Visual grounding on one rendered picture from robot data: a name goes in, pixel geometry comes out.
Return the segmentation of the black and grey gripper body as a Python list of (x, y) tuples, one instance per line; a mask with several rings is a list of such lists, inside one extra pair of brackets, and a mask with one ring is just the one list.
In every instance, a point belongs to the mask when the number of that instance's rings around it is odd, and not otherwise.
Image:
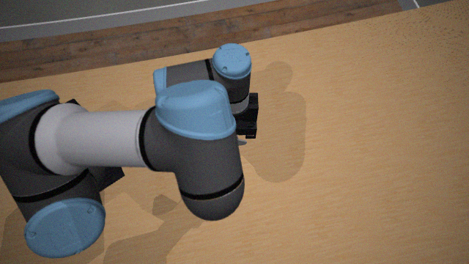
[(256, 138), (258, 111), (258, 92), (249, 92), (249, 101), (246, 109), (238, 114), (233, 114), (236, 121), (235, 130), (237, 135), (245, 135), (246, 139)]

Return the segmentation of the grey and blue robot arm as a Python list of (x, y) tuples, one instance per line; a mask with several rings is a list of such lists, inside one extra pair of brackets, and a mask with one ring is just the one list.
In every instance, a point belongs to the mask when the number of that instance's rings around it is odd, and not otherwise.
[(154, 70), (155, 106), (145, 110), (88, 111), (51, 89), (0, 100), (0, 176), (27, 246), (63, 258), (100, 237), (105, 166), (173, 172), (193, 215), (233, 214), (245, 189), (233, 114), (248, 106), (251, 68), (248, 50), (227, 43), (210, 59)]

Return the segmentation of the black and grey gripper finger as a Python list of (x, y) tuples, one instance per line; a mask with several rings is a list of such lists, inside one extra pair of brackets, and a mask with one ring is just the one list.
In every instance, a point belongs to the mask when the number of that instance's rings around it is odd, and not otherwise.
[(247, 144), (246, 140), (238, 139), (238, 135), (237, 135), (237, 142), (238, 142), (238, 146)]

